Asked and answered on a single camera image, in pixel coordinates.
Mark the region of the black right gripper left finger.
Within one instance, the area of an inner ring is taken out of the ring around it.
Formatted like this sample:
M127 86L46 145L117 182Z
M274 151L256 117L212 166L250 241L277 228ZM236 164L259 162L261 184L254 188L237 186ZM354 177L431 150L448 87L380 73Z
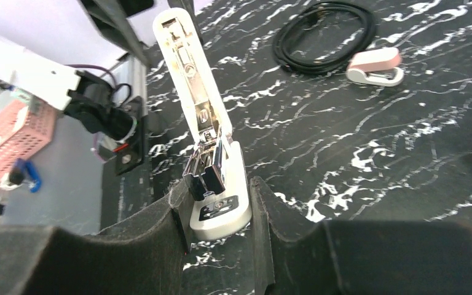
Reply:
M0 294L179 294L190 206L180 181L96 235L0 225Z

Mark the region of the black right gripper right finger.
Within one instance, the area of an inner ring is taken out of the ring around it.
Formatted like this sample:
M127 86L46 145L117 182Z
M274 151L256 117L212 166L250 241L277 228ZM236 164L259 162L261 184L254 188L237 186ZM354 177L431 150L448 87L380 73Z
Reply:
M472 229L452 222L311 222L250 180L256 294L472 294Z

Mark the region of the pink white small stapler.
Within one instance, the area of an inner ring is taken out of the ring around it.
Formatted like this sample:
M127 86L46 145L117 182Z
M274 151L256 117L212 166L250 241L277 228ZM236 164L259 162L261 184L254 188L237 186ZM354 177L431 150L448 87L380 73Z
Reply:
M384 47L354 54L347 66L348 80L358 84L394 87L402 83L404 71L396 47Z

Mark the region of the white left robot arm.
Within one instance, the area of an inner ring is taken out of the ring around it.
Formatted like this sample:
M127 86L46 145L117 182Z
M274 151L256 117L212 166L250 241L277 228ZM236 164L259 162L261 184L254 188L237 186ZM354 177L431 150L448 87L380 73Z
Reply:
M81 1L105 39L123 48L147 66L141 42L128 17L140 12L130 1ZM88 72L90 65L63 65L38 55L0 35L0 82L42 99L63 114L79 120L90 133L101 132L122 144L144 135L143 109L126 110L140 96L115 104L114 86Z

